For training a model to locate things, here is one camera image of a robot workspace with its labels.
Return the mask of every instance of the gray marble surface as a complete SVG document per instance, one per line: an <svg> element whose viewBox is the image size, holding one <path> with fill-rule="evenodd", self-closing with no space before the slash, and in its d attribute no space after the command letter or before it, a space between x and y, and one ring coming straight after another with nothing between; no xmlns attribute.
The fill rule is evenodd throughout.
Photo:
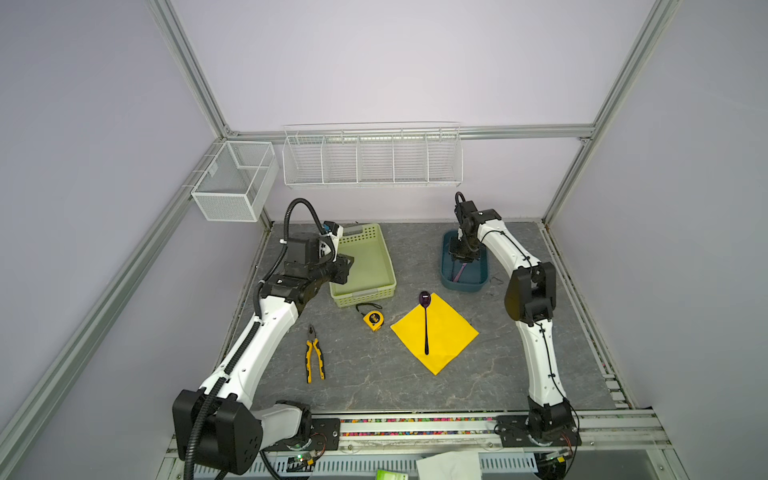
<svg viewBox="0 0 768 480"><path fill-rule="evenodd" d="M550 260L535 223L507 223L508 229L542 261ZM349 410L517 409L527 410L528 369L520 334L504 309L507 276L488 255L491 279L480 292L460 293L440 283L442 235L453 223L382 223L395 268L395 296L379 301L385 324L373 332L354 307L340 309L328 284L309 303L277 347L256 391L253 407L279 399L304 402L315 412ZM291 231L313 231L307 224ZM280 251L282 225L267 244L257 278ZM479 335L437 376L400 342L390 326L414 306L421 290L440 295L475 327ZM237 328L240 334L253 315L251 298ZM576 409L612 409L614 403L598 370L576 313L558 279L554 348L565 393ZM306 330L312 323L325 360L326 379L306 383Z"/></svg>

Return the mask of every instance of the white paper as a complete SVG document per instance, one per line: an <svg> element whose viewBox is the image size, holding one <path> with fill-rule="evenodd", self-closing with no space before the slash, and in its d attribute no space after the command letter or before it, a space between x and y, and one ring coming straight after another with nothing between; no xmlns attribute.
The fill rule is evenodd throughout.
<svg viewBox="0 0 768 480"><path fill-rule="evenodd" d="M419 480L480 480L477 452L448 452L416 462Z"/></svg>

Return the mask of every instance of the black spoon handle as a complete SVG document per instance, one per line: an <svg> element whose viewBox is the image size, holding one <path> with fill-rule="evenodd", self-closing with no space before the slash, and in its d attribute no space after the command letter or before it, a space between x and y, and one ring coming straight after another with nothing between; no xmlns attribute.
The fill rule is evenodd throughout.
<svg viewBox="0 0 768 480"><path fill-rule="evenodd" d="M424 309L424 355L429 355L429 334L427 332L427 309Z"/></svg>

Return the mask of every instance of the green plastic basket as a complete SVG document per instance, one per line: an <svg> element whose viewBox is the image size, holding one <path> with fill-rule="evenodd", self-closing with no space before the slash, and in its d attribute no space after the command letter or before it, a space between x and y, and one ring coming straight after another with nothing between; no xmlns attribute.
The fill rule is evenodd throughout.
<svg viewBox="0 0 768 480"><path fill-rule="evenodd" d="M345 227L339 253L355 257L355 263L345 284L331 283L331 297L338 307L395 295L395 269L378 223Z"/></svg>

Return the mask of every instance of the yellow cloth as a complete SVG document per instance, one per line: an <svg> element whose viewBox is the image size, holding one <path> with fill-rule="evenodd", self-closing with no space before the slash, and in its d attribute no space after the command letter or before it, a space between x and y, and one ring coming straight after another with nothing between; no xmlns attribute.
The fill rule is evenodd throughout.
<svg viewBox="0 0 768 480"><path fill-rule="evenodd" d="M392 330L411 353L437 375L478 335L464 317L445 300L432 294L427 307L429 355L424 354L424 307L419 305L392 325Z"/></svg>

